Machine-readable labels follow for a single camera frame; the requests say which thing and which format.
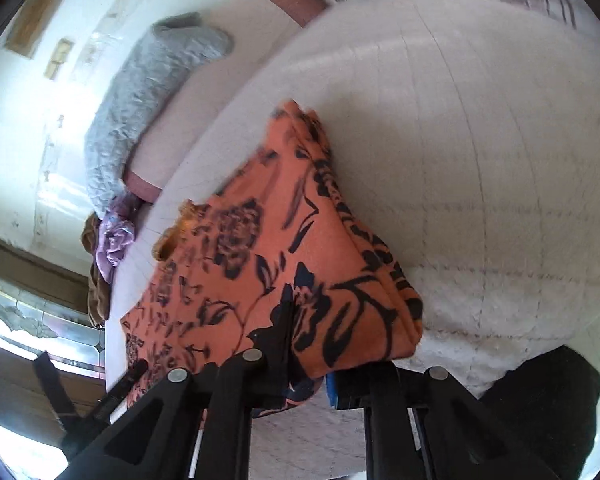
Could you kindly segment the orange black floral garment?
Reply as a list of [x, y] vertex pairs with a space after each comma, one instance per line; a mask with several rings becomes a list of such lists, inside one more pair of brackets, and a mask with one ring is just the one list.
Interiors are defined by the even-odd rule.
[[355, 217], [316, 113], [276, 107], [263, 143], [207, 203], [184, 203], [157, 267], [122, 318], [126, 359], [145, 361], [135, 403], [171, 370], [206, 377], [257, 348], [286, 356], [286, 408], [335, 370], [412, 356], [422, 300], [388, 245]]

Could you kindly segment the black knee clothing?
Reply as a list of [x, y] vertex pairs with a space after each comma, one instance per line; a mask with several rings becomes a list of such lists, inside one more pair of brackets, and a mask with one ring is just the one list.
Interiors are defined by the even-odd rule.
[[579, 478], [592, 452], [598, 400], [600, 373], [567, 346], [510, 370], [480, 398], [562, 479]]

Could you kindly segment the brown garment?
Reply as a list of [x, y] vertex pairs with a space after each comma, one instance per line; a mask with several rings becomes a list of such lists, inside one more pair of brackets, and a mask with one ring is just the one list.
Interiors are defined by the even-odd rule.
[[92, 212], [84, 222], [81, 243], [92, 259], [87, 280], [87, 315], [96, 328], [103, 328], [109, 318], [111, 288], [100, 274], [95, 260], [99, 226], [100, 220], [97, 214]]

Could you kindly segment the purple floral cloth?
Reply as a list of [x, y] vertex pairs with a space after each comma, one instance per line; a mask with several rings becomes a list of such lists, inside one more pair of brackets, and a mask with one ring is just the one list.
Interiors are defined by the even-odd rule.
[[136, 195], [125, 191], [111, 201], [102, 217], [94, 257], [100, 275], [108, 284], [123, 260], [126, 248], [135, 240], [134, 218], [141, 204]]

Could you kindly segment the grey quilted blanket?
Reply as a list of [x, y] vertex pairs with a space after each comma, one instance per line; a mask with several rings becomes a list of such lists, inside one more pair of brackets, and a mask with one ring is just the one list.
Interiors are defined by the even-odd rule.
[[232, 37], [197, 12], [155, 22], [112, 77], [84, 138], [85, 188], [105, 215], [122, 192], [126, 160], [166, 103], [199, 67], [232, 52]]

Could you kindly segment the pink maroon headboard cushion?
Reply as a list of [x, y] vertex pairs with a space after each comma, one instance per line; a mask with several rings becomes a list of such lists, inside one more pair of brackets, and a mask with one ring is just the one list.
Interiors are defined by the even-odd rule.
[[175, 170], [245, 83], [329, 7], [326, 0], [224, 0], [204, 22], [226, 32], [233, 50], [194, 70], [140, 135], [123, 183], [146, 203], [156, 201]]

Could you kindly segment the small wall frame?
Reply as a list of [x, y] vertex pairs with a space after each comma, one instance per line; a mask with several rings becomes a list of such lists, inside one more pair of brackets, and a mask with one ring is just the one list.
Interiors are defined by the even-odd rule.
[[74, 42], [62, 38], [56, 44], [55, 50], [46, 65], [44, 77], [49, 80], [55, 80], [61, 67], [67, 62], [67, 58], [73, 49]]

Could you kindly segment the framed wall picture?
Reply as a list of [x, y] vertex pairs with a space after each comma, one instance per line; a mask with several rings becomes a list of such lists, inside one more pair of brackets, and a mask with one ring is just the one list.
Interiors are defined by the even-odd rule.
[[12, 20], [4, 43], [6, 50], [33, 58], [46, 28], [62, 0], [26, 0]]

